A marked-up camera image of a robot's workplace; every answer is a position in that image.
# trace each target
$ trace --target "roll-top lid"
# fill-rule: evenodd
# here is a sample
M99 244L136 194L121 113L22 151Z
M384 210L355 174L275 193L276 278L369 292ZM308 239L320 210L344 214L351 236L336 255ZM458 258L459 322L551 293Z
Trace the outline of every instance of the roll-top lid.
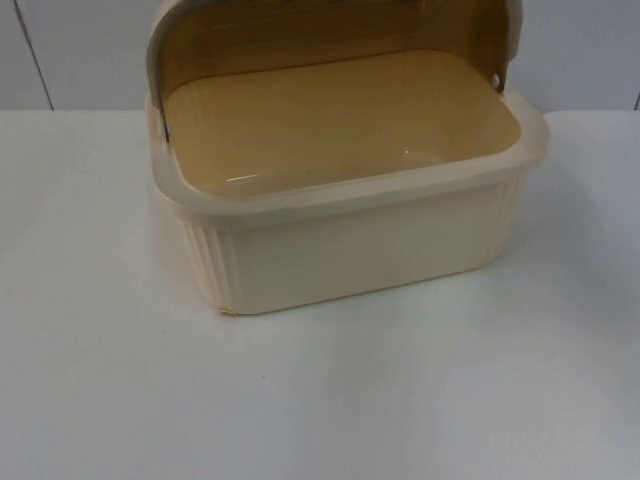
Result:
M168 0L147 53L153 104L194 80L404 50L464 58L502 91L520 0Z

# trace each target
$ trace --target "white table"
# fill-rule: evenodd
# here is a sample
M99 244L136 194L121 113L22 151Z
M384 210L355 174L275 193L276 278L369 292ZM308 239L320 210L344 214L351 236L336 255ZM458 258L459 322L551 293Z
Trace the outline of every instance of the white table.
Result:
M233 320L141 113L0 114L0 478L637 480L640 115L548 119L493 266Z

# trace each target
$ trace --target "bread box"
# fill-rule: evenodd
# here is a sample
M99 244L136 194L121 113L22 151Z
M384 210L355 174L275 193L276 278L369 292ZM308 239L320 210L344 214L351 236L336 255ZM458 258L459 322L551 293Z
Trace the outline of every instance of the bread box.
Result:
M501 252L549 134L519 0L182 0L148 48L153 176L200 290L257 314Z

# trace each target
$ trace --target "wall seam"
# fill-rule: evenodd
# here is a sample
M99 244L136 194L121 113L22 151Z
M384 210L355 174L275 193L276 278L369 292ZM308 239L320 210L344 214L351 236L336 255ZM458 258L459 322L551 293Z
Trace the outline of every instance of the wall seam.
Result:
M22 10L20 9L20 5L18 4L18 0L13 0L13 9L16 12L16 17L18 17L18 22L20 22L20 28L22 29L22 35L24 36L25 41L27 42L27 46L29 47L29 51L31 52L31 58L33 59L33 63L35 64L36 71L38 72L38 77L40 78L40 83L42 85L42 89L44 90L44 94L47 97L47 102L49 103L49 110L55 110L53 107L53 101L51 100L51 94L49 93L49 87L47 86L47 82L44 79L44 75L42 73L42 68L40 67L40 62L38 61L38 56L36 55L36 51L33 48L33 42L31 41L31 35L29 35L29 29L27 28L27 22L24 20L24 15Z

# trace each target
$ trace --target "white wall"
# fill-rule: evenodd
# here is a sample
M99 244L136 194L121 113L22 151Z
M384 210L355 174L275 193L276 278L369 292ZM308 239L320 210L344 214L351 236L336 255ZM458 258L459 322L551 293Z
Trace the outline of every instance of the white wall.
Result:
M513 87L544 110L634 107L640 91L640 0L523 1ZM144 50L161 0L19 3L55 108L141 107ZM8 105L0 97L0 108Z
M544 110L623 110L640 91L640 0L523 0L511 84Z
M11 0L0 0L0 65L0 108L49 108Z

